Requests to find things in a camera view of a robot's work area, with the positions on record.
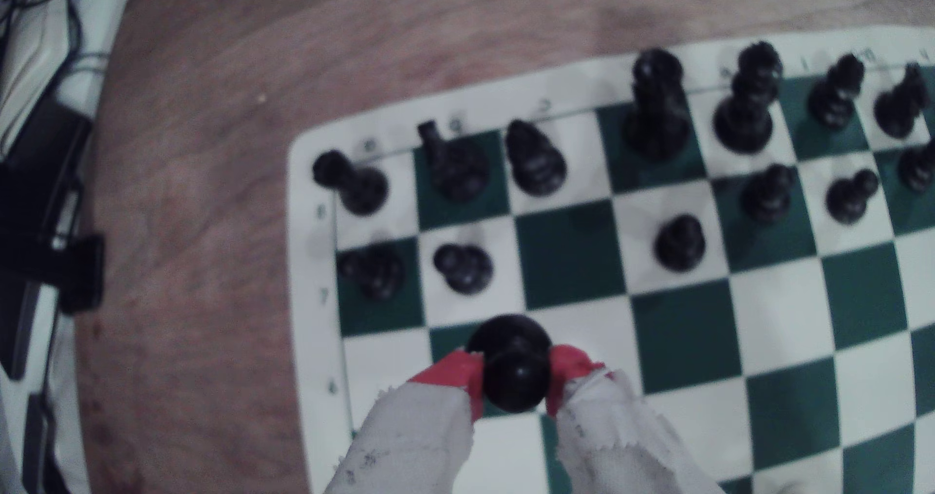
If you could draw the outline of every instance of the white square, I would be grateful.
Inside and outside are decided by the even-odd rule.
[[[725,89],[688,95],[688,107],[692,113],[698,146],[705,168],[708,170],[708,176],[711,178],[738,176],[765,169],[770,164],[795,164],[796,153],[792,148],[792,139],[789,137],[783,109],[778,101],[769,106],[769,117],[772,117],[772,136],[763,151],[755,154],[740,154],[725,147],[714,133],[714,112],[717,110],[717,105],[729,95],[730,91]]]
[[[840,448],[754,473],[754,494],[776,494],[790,483],[801,483],[821,494],[844,491],[843,452]]]
[[[598,118],[593,111],[542,121],[536,126],[565,157],[567,177],[552,194],[532,196],[516,185],[507,164],[509,206],[513,214],[563,208],[611,197],[606,154]]]
[[[853,225],[839,224],[827,212],[827,190],[840,178],[851,178],[861,169],[879,175],[870,152],[852,152],[799,164],[799,178],[805,192],[805,206],[812,221],[815,246],[825,256],[859,249],[893,239],[893,225],[886,208],[882,185],[867,201],[867,212]]]
[[[935,412],[916,419],[916,488],[913,492],[935,492]]]
[[[474,447],[453,494],[548,492],[539,414],[485,417],[474,424]]]
[[[402,152],[373,162],[357,164],[363,165],[375,167],[386,175],[390,192],[383,207],[369,216],[356,216],[347,211],[340,196],[335,193],[338,250],[413,237],[419,232],[412,153]]]
[[[873,105],[876,103],[880,94],[893,90],[893,87],[900,81],[904,74],[903,69],[874,69],[868,70],[864,76],[864,83],[860,87],[860,95],[854,101],[858,110],[860,124],[864,129],[864,136],[867,137],[867,144],[871,151],[884,151],[887,149],[897,149],[905,145],[929,142],[929,128],[926,127],[926,121],[919,116],[916,118],[916,124],[913,131],[906,139],[895,139],[883,132],[880,124],[877,123],[876,116],[873,114]]]
[[[360,428],[380,392],[432,365],[426,328],[344,338],[351,421]]]
[[[743,378],[653,394],[646,401],[672,423],[689,454],[714,481],[753,472],[750,414]]]
[[[435,269],[435,251],[448,243],[475,245],[490,255],[494,277],[481,293],[461,295],[455,292]],[[469,323],[501,313],[525,311],[516,226],[510,216],[451,225],[420,235],[419,271],[429,326]]]
[[[897,237],[896,259],[909,328],[935,323],[935,229]]]
[[[730,277],[744,375],[834,353],[831,311],[817,258]]]
[[[555,344],[584,350],[592,360],[611,369],[622,369],[642,395],[636,329],[629,297],[610,297],[530,311]]]
[[[902,427],[916,417],[909,332],[837,352],[834,367],[843,446]]]
[[[676,273],[656,260],[653,244],[662,226],[683,213],[701,222],[707,250],[694,269]],[[721,224],[707,179],[617,196],[614,219],[631,295],[703,283],[728,274]]]

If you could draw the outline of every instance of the green square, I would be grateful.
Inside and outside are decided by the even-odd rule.
[[[935,324],[913,332],[916,366],[916,415],[935,412]]]
[[[754,486],[750,476],[742,477],[731,481],[725,481],[720,484],[725,494],[753,494]]]
[[[415,238],[382,242],[371,247],[386,247],[398,254],[405,279],[395,296],[380,302],[365,297],[356,284],[338,277],[337,310],[342,337],[394,331],[426,323]]]
[[[886,242],[822,259],[834,346],[843,350],[906,329],[896,248]]]
[[[625,293],[610,200],[520,216],[516,237],[527,309]]]
[[[741,375],[727,280],[633,297],[647,394]]]
[[[747,396],[755,470],[841,443],[834,359],[749,377]]]
[[[448,200],[432,187],[426,153],[422,148],[414,151],[416,203],[419,207],[419,227],[423,231],[509,213],[507,177],[503,165],[503,151],[500,149],[502,145],[500,133],[490,131],[466,136],[466,138],[476,143],[487,156],[490,164],[490,181],[476,198],[463,204]]]
[[[540,416],[542,444],[545,445],[545,472],[549,476],[549,494],[571,494],[571,478],[558,460],[558,428],[555,420]]]
[[[624,140],[623,123],[633,104],[598,109],[600,138],[604,144],[611,186],[615,193],[658,187],[705,177],[701,149],[692,129],[685,149],[672,160],[655,163],[643,158]]]
[[[712,186],[730,270],[754,269],[816,254],[801,184],[796,181],[789,192],[789,213],[767,225],[754,221],[741,209],[741,192],[749,179],[725,178]]]
[[[897,169],[901,153],[895,150],[874,154],[889,219],[897,236],[935,227],[935,187],[920,193],[903,185]]]
[[[437,363],[454,350],[465,347],[465,345],[468,344],[468,339],[474,334],[474,330],[477,329],[479,325],[481,325],[481,323],[468,323],[429,330],[428,341],[432,350],[432,362]],[[510,413],[500,410],[486,398],[484,399],[485,417],[509,415]]]
[[[787,79],[783,81],[779,93],[779,105],[783,109],[785,124],[789,128],[796,156],[800,160],[810,160],[865,151],[868,148],[867,137],[864,136],[857,113],[839,131],[828,129],[809,114],[809,93],[821,78],[822,76]]]
[[[847,494],[912,494],[916,428],[913,425],[844,450]]]
[[[933,100],[927,108],[922,110],[922,115],[925,116],[926,124],[929,125],[929,135],[935,137],[935,66],[923,66],[922,78],[926,81],[929,96]]]

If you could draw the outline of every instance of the black pawn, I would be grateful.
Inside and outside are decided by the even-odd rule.
[[[843,178],[827,190],[827,212],[841,224],[851,225],[867,212],[867,200],[877,192],[880,178],[870,169],[858,171],[853,178]]]
[[[487,187],[490,165],[484,151],[467,138],[445,142],[435,121],[418,126],[432,186],[452,202],[473,200]]]
[[[445,244],[435,251],[435,269],[451,289],[462,295],[480,293],[494,277],[494,264],[477,246]]]
[[[465,349],[484,354],[484,393],[497,408],[512,414],[542,402],[549,391],[552,340],[524,315],[499,315],[474,331]]]
[[[913,131],[916,118],[929,105],[929,93],[919,63],[906,65],[906,74],[892,91],[880,94],[873,115],[883,132],[903,139]]]
[[[373,300],[389,300],[403,285],[403,262],[391,249],[371,248],[342,253],[337,273],[357,284],[361,293]]]
[[[924,192],[932,184],[935,176],[935,139],[924,147],[906,149],[899,156],[899,179],[916,191]]]
[[[368,216],[382,207],[389,193],[386,177],[373,167],[355,169],[340,151],[321,154],[311,166],[315,183],[337,189],[345,208],[357,216]]]
[[[791,167],[770,165],[754,175],[741,193],[741,207],[750,218],[761,224],[775,224],[789,213],[789,190],[795,181]]]
[[[701,262],[706,246],[701,222],[690,214],[683,214],[659,231],[655,257],[663,266],[681,273],[694,269]]]
[[[683,75],[678,58],[661,48],[640,53],[633,65],[633,107],[624,120],[624,139],[650,161],[670,160],[688,142],[691,116]]]
[[[514,119],[507,128],[506,146],[513,179],[526,193],[545,196],[565,183],[565,158],[532,123]]]
[[[809,113],[829,129],[843,129],[854,117],[854,99],[863,82],[864,63],[854,54],[841,57],[812,88]]]
[[[772,137],[768,108],[779,95],[783,62],[772,45],[761,41],[743,49],[738,66],[732,95],[714,113],[714,132],[731,151],[754,154]]]

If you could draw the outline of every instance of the wooden table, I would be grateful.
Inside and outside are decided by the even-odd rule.
[[[98,494],[307,492],[290,339],[286,154],[412,96],[735,34],[933,25],[931,0],[130,0],[85,223],[77,319]],[[316,485],[321,491],[324,485]]]

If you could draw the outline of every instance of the white cloth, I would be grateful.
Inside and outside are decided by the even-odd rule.
[[[468,393],[407,382],[377,399],[325,494],[450,494],[474,428]]]
[[[622,371],[593,371],[564,392],[558,458],[575,494],[724,494]]]
[[[570,380],[555,422],[575,494],[724,494],[621,371]],[[324,492],[450,494],[472,440],[466,392],[407,382],[377,399]]]

